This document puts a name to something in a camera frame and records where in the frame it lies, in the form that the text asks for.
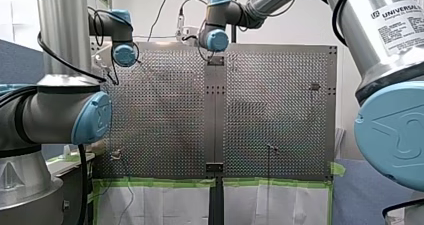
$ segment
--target vertical metal post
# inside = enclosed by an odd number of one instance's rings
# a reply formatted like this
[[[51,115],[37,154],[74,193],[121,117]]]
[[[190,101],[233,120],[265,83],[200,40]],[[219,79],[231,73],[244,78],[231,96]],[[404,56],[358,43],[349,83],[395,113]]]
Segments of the vertical metal post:
[[[41,35],[44,43],[75,67],[91,71],[87,0],[38,0]],[[46,74],[77,76],[48,54]]]
[[[237,26],[235,25],[231,26],[231,43],[237,43]]]

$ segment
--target metal plate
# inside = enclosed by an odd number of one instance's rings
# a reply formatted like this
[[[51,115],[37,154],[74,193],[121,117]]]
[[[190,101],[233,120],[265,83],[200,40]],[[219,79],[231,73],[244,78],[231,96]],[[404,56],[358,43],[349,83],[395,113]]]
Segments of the metal plate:
[[[336,53],[266,45],[227,52],[226,177],[329,178]]]
[[[225,177],[330,178],[335,47],[237,44],[213,67],[195,48],[139,46],[143,65],[108,86],[122,162],[101,157],[96,177],[198,178],[223,162]]]
[[[140,44],[143,64],[118,68],[109,149],[122,162],[102,156],[96,177],[204,177],[204,67],[197,50]]]

